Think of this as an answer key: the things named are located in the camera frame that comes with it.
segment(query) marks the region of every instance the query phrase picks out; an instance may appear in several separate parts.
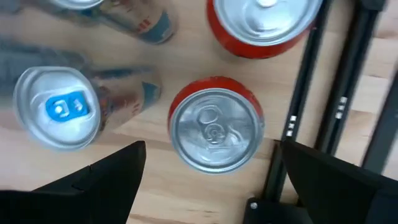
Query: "wooden table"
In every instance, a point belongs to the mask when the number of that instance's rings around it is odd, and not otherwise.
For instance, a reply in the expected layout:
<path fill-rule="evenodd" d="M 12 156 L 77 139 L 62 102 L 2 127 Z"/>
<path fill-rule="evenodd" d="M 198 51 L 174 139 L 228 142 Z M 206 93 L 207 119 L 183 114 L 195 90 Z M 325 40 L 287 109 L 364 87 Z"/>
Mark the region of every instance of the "wooden table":
<path fill-rule="evenodd" d="M 250 194 L 263 187 L 272 139 L 282 134 L 299 69 L 303 39 L 292 50 L 267 60 L 248 60 L 227 53 L 205 19 L 205 1 L 174 0 L 179 16 L 176 35 L 151 46 L 100 26 L 83 29 L 27 9 L 1 16 L 0 33 L 24 42 L 83 52 L 96 65 L 156 65 L 164 82 L 160 102 L 88 148 L 72 153 L 44 149 L 15 122 L 12 110 L 0 112 L 0 188 L 33 190 L 104 158 L 138 139 L 147 143 L 147 163 L 128 223 L 241 223 Z M 330 13 L 320 58 L 307 100 L 298 141 L 313 146 L 352 13 L 352 1 L 336 0 Z M 398 0 L 382 14 L 349 114 L 337 157 L 360 164 L 389 86 L 398 56 Z M 237 79 L 250 88 L 264 108 L 266 133 L 254 159 L 228 175 L 205 175 L 179 158 L 170 144 L 166 115 L 174 96 L 188 83 L 212 75 Z M 398 166 L 393 152 L 386 174 Z M 283 201 L 296 194 L 287 181 Z"/>

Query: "energy drink can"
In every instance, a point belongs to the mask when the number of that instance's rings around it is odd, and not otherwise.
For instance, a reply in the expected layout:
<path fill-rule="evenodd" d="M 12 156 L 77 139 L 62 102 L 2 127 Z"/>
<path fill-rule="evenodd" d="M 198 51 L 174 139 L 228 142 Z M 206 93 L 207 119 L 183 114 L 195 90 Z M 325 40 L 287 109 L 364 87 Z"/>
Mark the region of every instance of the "energy drink can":
<path fill-rule="evenodd" d="M 148 67 L 87 72 L 32 67 L 19 78 L 14 107 L 21 124 L 51 148 L 74 151 L 91 144 L 153 105 L 160 81 Z"/>
<path fill-rule="evenodd" d="M 166 41 L 175 29 L 168 10 L 154 0 L 50 1 L 151 44 Z"/>

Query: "can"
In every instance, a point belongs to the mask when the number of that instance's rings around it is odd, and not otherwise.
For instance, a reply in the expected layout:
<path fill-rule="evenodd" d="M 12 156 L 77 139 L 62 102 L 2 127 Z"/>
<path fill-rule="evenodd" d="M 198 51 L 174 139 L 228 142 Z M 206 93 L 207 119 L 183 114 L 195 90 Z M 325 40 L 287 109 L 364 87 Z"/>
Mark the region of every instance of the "can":
<path fill-rule="evenodd" d="M 291 49 L 311 27 L 322 0 L 207 0 L 218 42 L 232 54 L 269 58 Z"/>
<path fill-rule="evenodd" d="M 13 101 L 18 120 L 36 139 L 53 149 L 75 151 L 159 96 L 159 79 L 148 67 L 89 75 L 69 67 L 32 67 L 19 78 Z"/>
<path fill-rule="evenodd" d="M 256 153 L 264 115 L 251 91 L 232 78 L 210 77 L 184 87 L 168 115 L 173 147 L 206 174 L 232 172 Z"/>
<path fill-rule="evenodd" d="M 168 10 L 153 0 L 50 1 L 151 44 L 165 42 L 175 29 Z"/>

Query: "can top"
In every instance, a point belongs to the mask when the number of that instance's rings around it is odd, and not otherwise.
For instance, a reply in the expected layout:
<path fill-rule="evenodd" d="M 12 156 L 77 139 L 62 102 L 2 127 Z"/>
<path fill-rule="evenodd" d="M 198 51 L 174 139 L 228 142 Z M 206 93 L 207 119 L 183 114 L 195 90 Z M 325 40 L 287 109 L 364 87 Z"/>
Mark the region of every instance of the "can top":
<path fill-rule="evenodd" d="M 264 120 L 240 94 L 210 88 L 191 94 L 173 112 L 170 135 L 189 165 L 223 174 L 245 164 L 264 134 Z"/>
<path fill-rule="evenodd" d="M 51 148 L 83 148 L 100 128 L 96 92 L 90 81 L 73 68 L 28 68 L 18 79 L 13 98 L 22 125 Z"/>
<path fill-rule="evenodd" d="M 50 0 L 54 4 L 74 10 L 84 10 L 101 4 L 104 0 Z"/>
<path fill-rule="evenodd" d="M 302 33 L 322 0 L 214 0 L 218 19 L 234 37 L 250 45 L 277 45 Z"/>

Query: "black object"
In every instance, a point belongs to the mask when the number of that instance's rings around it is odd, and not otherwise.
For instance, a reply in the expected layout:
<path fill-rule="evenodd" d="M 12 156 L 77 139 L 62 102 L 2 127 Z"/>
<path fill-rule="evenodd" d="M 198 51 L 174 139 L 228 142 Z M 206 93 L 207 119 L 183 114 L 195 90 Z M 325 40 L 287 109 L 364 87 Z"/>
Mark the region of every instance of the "black object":
<path fill-rule="evenodd" d="M 126 223 L 145 161 L 138 141 L 33 192 L 0 191 L 0 223 Z"/>
<path fill-rule="evenodd" d="M 315 142 L 315 149 L 321 152 L 335 155 L 373 37 L 376 19 L 384 5 L 383 0 L 356 1 L 353 20 Z"/>
<path fill-rule="evenodd" d="M 398 130 L 398 70 L 384 102 L 379 121 L 366 151 L 362 167 L 381 174 Z"/>
<path fill-rule="evenodd" d="M 398 182 L 290 139 L 280 144 L 306 208 L 250 198 L 244 224 L 398 223 Z"/>
<path fill-rule="evenodd" d="M 318 16 L 315 19 L 314 27 L 308 36 L 307 45 L 302 58 L 302 65 L 298 71 L 281 140 L 287 138 L 295 140 L 297 137 L 332 2 L 332 0 L 323 1 Z M 274 150 L 267 180 L 264 184 L 262 198 L 278 202 L 283 190 L 285 178 L 286 169 L 282 162 L 282 156 L 280 151 Z"/>

